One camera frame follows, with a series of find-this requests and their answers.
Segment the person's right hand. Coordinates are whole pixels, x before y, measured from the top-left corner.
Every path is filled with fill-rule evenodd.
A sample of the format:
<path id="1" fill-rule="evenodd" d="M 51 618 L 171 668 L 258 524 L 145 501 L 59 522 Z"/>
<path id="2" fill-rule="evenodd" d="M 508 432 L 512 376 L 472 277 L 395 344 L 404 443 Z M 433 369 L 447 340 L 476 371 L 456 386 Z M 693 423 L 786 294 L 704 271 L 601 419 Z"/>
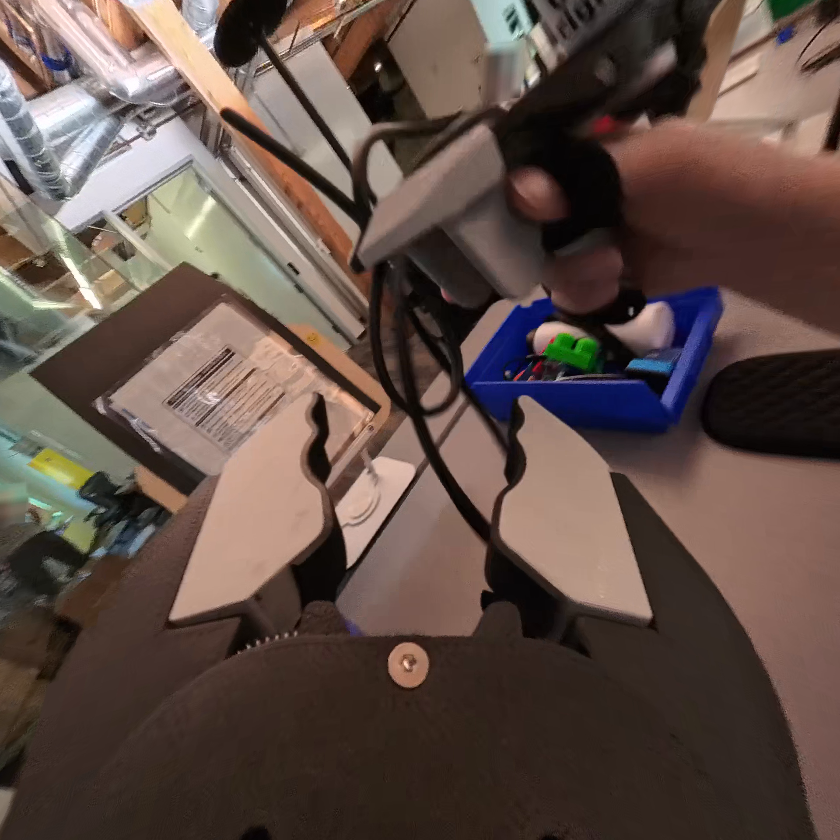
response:
<path id="1" fill-rule="evenodd" d="M 585 245 L 547 258 L 542 285 L 561 310 L 585 314 L 605 308 L 623 280 L 647 295 L 698 284 L 678 262 L 710 256 L 722 244 L 712 218 L 731 188 L 722 187 L 744 138 L 686 121 L 651 129 L 621 128 L 597 138 L 621 177 L 623 222 L 606 243 Z"/>

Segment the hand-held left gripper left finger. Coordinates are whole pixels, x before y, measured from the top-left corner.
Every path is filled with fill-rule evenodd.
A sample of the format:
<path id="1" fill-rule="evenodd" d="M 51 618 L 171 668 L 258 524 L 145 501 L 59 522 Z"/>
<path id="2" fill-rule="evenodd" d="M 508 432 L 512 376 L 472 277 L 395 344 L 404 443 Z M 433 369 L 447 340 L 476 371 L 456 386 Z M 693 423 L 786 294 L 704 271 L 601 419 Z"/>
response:
<path id="1" fill-rule="evenodd" d="M 168 623 L 243 619 L 294 634 L 311 603 L 334 602 L 347 550 L 327 489 L 329 418 L 316 392 L 295 399 L 217 477 Z"/>

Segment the blue sponge block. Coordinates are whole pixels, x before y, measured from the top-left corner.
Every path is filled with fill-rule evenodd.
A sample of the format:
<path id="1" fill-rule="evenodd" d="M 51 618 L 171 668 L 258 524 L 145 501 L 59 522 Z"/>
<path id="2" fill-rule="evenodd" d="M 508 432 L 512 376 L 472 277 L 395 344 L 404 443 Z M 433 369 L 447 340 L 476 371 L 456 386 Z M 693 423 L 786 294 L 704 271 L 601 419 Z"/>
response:
<path id="1" fill-rule="evenodd" d="M 628 380 L 644 382 L 652 392 L 661 396 L 676 370 L 681 354 L 681 348 L 650 351 L 629 361 L 623 375 Z"/>

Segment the black mesh wrist rest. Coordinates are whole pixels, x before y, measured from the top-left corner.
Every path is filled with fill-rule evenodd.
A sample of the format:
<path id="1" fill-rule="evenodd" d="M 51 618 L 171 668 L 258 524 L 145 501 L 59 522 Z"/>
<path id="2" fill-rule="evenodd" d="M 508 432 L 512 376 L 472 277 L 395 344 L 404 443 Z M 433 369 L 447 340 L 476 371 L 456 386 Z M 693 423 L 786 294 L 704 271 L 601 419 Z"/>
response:
<path id="1" fill-rule="evenodd" d="M 760 455 L 839 460 L 839 350 L 740 360 L 709 382 L 700 407 L 709 438 Z"/>

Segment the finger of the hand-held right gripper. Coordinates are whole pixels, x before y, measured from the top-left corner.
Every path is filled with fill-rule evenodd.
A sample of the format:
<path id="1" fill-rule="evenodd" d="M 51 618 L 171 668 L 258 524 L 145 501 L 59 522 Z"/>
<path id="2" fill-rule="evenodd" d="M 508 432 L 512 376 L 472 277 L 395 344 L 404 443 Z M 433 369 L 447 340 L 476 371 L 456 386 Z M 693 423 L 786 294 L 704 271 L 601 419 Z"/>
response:
<path id="1" fill-rule="evenodd" d="M 478 123 L 380 201 L 356 248 L 362 266 L 372 269 L 439 230 L 478 272 L 497 272 L 509 226 L 505 175 L 496 135 Z"/>

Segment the document display board with stand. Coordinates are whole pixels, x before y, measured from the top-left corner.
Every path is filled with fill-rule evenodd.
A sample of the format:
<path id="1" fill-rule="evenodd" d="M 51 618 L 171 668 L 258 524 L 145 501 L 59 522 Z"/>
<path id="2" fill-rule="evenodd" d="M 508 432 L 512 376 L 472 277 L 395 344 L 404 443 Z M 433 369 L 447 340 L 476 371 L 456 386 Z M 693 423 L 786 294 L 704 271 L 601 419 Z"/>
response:
<path id="1" fill-rule="evenodd" d="M 185 496 L 296 400 L 320 394 L 330 487 L 385 425 L 381 384 L 314 327 L 288 327 L 181 264 L 46 360 L 33 377 Z"/>

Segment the large silver duct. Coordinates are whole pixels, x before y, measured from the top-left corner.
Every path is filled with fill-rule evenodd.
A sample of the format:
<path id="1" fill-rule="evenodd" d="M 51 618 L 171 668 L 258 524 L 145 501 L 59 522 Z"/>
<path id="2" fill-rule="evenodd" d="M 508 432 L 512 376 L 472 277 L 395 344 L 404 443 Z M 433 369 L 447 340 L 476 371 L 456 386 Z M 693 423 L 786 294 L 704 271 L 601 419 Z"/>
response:
<path id="1" fill-rule="evenodd" d="M 55 86 L 27 100 L 2 61 L 2 164 L 26 194 L 63 203 L 79 193 L 123 125 L 170 109 L 188 86 L 152 43 L 123 47 L 93 2 L 2 2 L 2 45 L 14 39 Z"/>

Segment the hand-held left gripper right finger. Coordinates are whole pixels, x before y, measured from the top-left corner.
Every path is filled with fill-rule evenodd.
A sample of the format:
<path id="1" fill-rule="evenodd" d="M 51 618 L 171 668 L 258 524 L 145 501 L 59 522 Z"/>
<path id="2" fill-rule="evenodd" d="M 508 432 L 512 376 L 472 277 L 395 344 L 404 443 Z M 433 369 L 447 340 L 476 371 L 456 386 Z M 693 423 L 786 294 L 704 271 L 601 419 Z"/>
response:
<path id="1" fill-rule="evenodd" d="M 649 628 L 653 608 L 604 458 L 528 396 L 512 408 L 508 445 L 490 518 L 491 600 L 513 604 L 531 638 L 559 641 L 583 617 Z"/>

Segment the white and black roll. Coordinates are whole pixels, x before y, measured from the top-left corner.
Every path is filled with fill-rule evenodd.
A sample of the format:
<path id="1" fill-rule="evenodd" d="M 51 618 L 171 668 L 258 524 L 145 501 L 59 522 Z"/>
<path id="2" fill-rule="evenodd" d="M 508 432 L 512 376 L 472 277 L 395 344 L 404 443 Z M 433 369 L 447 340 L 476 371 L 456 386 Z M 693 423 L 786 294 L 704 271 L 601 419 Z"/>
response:
<path id="1" fill-rule="evenodd" d="M 649 302 L 632 320 L 620 324 L 606 324 L 605 330 L 636 356 L 643 356 L 673 345 L 676 318 L 668 303 Z M 540 354 L 558 334 L 568 334 L 576 340 L 595 339 L 591 330 L 581 329 L 564 319 L 551 317 L 528 333 L 526 343 L 531 352 Z"/>

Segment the blue plastic bin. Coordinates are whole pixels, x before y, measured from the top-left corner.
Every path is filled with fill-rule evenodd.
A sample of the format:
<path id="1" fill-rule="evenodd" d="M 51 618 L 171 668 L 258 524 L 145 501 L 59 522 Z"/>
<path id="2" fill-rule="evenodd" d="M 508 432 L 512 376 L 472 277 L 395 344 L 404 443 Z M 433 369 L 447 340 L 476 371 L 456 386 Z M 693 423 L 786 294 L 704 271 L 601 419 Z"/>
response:
<path id="1" fill-rule="evenodd" d="M 486 410 L 506 422 L 513 405 L 529 396 L 572 427 L 663 433 L 679 423 L 699 382 L 723 311 L 718 287 L 701 287 L 658 298 L 675 314 L 675 346 L 681 351 L 661 395 L 638 380 L 571 382 L 507 381 L 504 371 L 527 354 L 527 333 L 552 312 L 550 299 L 514 307 L 465 373 Z"/>

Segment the short green toy block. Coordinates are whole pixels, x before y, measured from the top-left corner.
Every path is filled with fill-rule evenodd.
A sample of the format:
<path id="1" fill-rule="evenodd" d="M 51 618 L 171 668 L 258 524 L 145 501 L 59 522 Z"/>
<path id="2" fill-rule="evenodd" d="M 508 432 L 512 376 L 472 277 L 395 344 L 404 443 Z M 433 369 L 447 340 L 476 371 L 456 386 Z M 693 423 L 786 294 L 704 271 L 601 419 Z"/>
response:
<path id="1" fill-rule="evenodd" d="M 602 371 L 602 347 L 598 340 L 559 332 L 541 351 L 546 360 L 564 364 L 584 374 Z"/>

